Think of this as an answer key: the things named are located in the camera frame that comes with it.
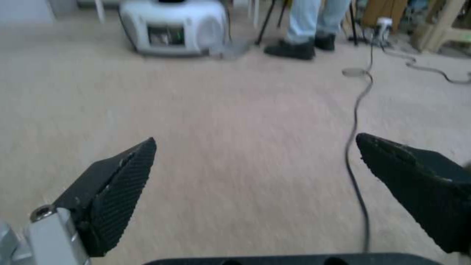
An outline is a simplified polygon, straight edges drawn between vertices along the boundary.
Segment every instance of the black shoe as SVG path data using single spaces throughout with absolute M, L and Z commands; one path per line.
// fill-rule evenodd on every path
M 314 46 L 321 50 L 334 51 L 335 50 L 335 34 L 329 34 L 325 37 L 315 37 Z
M 301 44 L 290 44 L 285 41 L 279 41 L 275 45 L 265 47 L 264 52 L 269 55 L 300 60 L 312 60 L 316 55 L 312 48 L 312 42 L 310 41 Z

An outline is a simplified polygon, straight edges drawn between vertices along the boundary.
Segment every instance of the power cord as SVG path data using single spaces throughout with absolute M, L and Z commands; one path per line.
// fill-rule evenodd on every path
M 371 68 L 373 67 L 373 44 L 370 45 L 370 64 L 366 69 L 362 68 L 346 68 L 342 70 L 342 74 L 346 77 L 363 77 L 366 76 L 370 80 L 366 88 L 357 96 L 357 99 L 355 101 L 355 106 L 353 108 L 353 126 L 350 131 L 350 136 L 347 140 L 347 143 L 345 145 L 344 149 L 344 159 L 345 159 L 345 166 L 347 168 L 347 172 L 350 176 L 350 180 L 353 185 L 353 189 L 355 190 L 355 194 L 358 199 L 358 203 L 360 205 L 360 209 L 363 215 L 363 221 L 364 221 L 364 241 L 363 241 L 363 248 L 362 251 L 364 253 L 369 252 L 370 250 L 370 240 L 371 240 L 371 235 L 370 235 L 370 217 L 368 214 L 368 209 L 366 208 L 365 201 L 363 200 L 363 196 L 361 195 L 360 188 L 358 187 L 357 180 L 355 178 L 355 175 L 353 174 L 353 171 L 351 169 L 350 165 L 350 159 L 349 159 L 349 151 L 350 147 L 353 143 L 353 140 L 355 138 L 355 135 L 357 134 L 357 128 L 358 128 L 358 108 L 360 107 L 360 104 L 362 100 L 365 98 L 365 96 L 371 91 L 373 87 L 373 76 L 370 73 Z
M 425 66 L 417 66 L 415 65 L 417 63 L 417 59 L 415 57 L 412 57 L 412 56 L 409 56 L 409 55 L 405 55 L 405 54 L 399 54 L 399 53 L 393 53 L 393 52 L 389 52 L 385 49 L 385 47 L 383 45 L 381 45 L 381 49 L 382 51 L 389 55 L 389 56 L 392 56 L 392 57 L 397 57 L 397 58 L 401 58 L 401 59 L 405 59 L 407 60 L 406 62 L 406 66 L 407 67 L 410 67 L 412 69 L 415 69 L 415 70 L 419 70 L 419 71 L 425 71 L 425 72 L 432 72 L 432 73 L 437 73 L 439 75 L 442 75 L 449 83 L 452 83 L 452 84 L 461 84 L 461 85 L 467 85 L 467 84 L 471 84 L 471 72 L 468 72 L 468 80 L 454 80 L 454 79 L 450 79 L 448 77 L 447 74 L 445 74 L 445 72 L 441 71 L 441 70 L 438 70 L 438 69 L 435 69 L 435 68 L 431 68 L 431 67 L 425 67 Z

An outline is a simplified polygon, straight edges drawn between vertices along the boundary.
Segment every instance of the display screen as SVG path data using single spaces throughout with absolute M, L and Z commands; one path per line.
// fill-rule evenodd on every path
M 185 45 L 183 25 L 147 25 L 151 46 Z

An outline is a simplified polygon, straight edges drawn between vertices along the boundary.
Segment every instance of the white appliance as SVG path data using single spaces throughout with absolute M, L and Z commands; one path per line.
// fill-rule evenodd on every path
M 128 1 L 120 5 L 119 14 L 139 53 L 204 55 L 224 45 L 227 15 L 218 0 Z

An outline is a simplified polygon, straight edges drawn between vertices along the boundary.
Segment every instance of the black metal stand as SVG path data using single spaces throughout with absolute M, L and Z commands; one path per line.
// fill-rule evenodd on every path
M 355 46 L 358 46 L 357 27 L 355 27 L 355 15 L 353 14 L 353 5 L 351 2 L 350 2 L 350 19 L 352 23 L 353 43 L 355 44 Z
M 278 24 L 276 25 L 277 28 L 280 28 L 280 27 L 281 27 L 281 21 L 283 20 L 284 10 L 285 10 L 286 7 L 288 6 L 288 1 L 289 1 L 289 0 L 284 0 L 284 2 L 283 2 L 283 8 L 281 9 L 280 18 L 278 19 Z
M 260 45 L 260 42 L 262 42 L 263 34 L 265 33 L 265 28 L 267 27 L 268 20 L 270 20 L 271 12 L 273 11 L 273 7 L 275 6 L 275 1 L 276 0 L 271 0 L 270 8 L 268 9 L 267 16 L 265 17 L 265 21 L 263 22 L 262 29 L 260 30 L 259 37 L 255 42 L 255 45 Z

